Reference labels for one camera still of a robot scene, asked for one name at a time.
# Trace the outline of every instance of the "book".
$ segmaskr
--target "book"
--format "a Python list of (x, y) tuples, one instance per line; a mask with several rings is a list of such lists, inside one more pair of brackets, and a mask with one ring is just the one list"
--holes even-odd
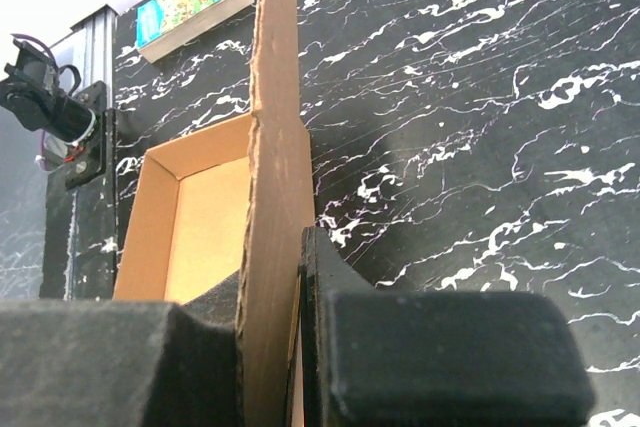
[(137, 10), (136, 47), (155, 62), (254, 0), (150, 0)]

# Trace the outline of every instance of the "brown box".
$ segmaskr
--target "brown box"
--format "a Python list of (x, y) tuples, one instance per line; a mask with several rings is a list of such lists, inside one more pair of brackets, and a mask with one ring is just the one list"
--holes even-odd
[(280, 426), (302, 229), (313, 225), (296, 0), (258, 0), (251, 112), (147, 152), (114, 298), (187, 302), (240, 270), (236, 340), (248, 427)]

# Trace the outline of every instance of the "wire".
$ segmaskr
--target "wire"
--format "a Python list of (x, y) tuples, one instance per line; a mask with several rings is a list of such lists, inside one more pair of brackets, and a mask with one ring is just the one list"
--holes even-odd
[(62, 73), (67, 69), (69, 69), (71, 71), (71, 73), (73, 74), (73, 87), (71, 87), (69, 92), (67, 92), (67, 95), (69, 95), (69, 97), (71, 97), (73, 95), (73, 93), (76, 90), (78, 90), (78, 88), (82, 84), (82, 76), (80, 75), (80, 71), (78, 70), (78, 68), (75, 65), (65, 64), (62, 67), (60, 67), (60, 69), (58, 70), (58, 79), (62, 76)]
[(26, 40), (27, 42), (31, 42), (32, 44), (36, 44), (37, 46), (39, 46), (43, 50), (43, 52), (47, 54), (47, 56), (51, 59), (51, 62), (53, 62), (53, 67), (56, 70), (58, 70), (58, 63), (56, 62), (56, 57), (53, 55), (53, 52), (51, 52), (51, 49), (47, 46), (47, 44), (27, 34), (11, 34), (11, 35), (18, 40)]

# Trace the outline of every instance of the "black marble table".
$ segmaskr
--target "black marble table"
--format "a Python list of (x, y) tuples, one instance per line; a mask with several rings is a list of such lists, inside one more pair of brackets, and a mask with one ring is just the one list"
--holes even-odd
[[(299, 0), (317, 223), (380, 289), (529, 290), (640, 426), (640, 0)], [(151, 146), (248, 108), (247, 10), (156, 65), (118, 20), (118, 243)]]

